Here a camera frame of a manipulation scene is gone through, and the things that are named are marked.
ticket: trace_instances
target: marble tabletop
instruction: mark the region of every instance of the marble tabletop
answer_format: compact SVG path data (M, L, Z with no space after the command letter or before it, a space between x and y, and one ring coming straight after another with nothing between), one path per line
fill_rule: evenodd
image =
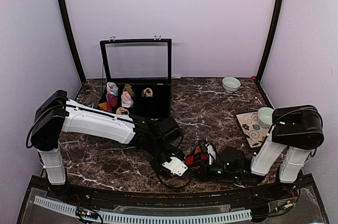
M172 81L172 113L185 138L180 149L188 155L198 140L213 143L220 151L233 146L250 158L255 150L243 135L235 114L266 106L252 79L240 79L242 86L233 94L222 87L220 78L182 78ZM101 98L101 79L88 80L80 90L77 102L96 107ZM148 153L110 139L78 133L61 133L60 147L69 182L92 188L129 192L173 192L159 183L151 169ZM273 183L278 164L272 166L262 184ZM182 192L206 192L237 188L217 181L193 179Z

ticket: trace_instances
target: bowl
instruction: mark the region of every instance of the bowl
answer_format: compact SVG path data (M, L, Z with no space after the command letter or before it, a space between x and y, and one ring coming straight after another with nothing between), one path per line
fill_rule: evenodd
M234 77L225 77L222 79L222 85L226 92L232 93L239 89L241 82Z
M257 111L258 122L263 128L269 128L273 123L273 112L274 110L268 107L260 108Z

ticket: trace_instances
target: pink sock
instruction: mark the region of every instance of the pink sock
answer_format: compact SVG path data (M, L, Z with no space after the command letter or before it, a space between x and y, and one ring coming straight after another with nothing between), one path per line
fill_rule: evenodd
M121 96L121 101L122 101L122 107L124 108L132 108L134 105L132 97L127 91L123 92Z

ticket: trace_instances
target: folded cloth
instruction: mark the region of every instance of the folded cloth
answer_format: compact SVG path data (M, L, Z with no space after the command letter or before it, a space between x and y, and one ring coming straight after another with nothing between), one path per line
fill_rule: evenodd
M135 93L132 90L132 86L129 84L126 84L125 87L123 88L122 92L127 91L128 94L130 94L131 97L135 97Z
M106 94L107 98L107 112L112 113L112 108L117 105L117 97L112 94Z
M99 104L99 108L103 111L107 111L107 103L104 102L103 104Z
M124 108L132 108L134 105L132 97L127 91L123 92L121 96L121 102L122 102L122 107Z
M119 107L116 111L117 115L129 115L129 110Z
M107 83L107 93L118 96L118 87L114 82Z
M153 91L150 88L146 88L142 91L142 97L153 97Z

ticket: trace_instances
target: beige sock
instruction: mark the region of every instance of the beige sock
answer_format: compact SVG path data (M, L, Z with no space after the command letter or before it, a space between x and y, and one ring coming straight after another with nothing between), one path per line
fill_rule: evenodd
M117 110L116 110L116 114L117 115L129 115L129 110L125 109L125 108L122 108L122 107L119 107Z
M122 90L122 92L124 92L124 91L127 91L128 94L130 94L131 97L135 97L135 93L132 90L132 86L131 85L126 84L125 87L124 87L124 89Z
M150 88L146 88L142 91L142 97L153 97L153 91Z

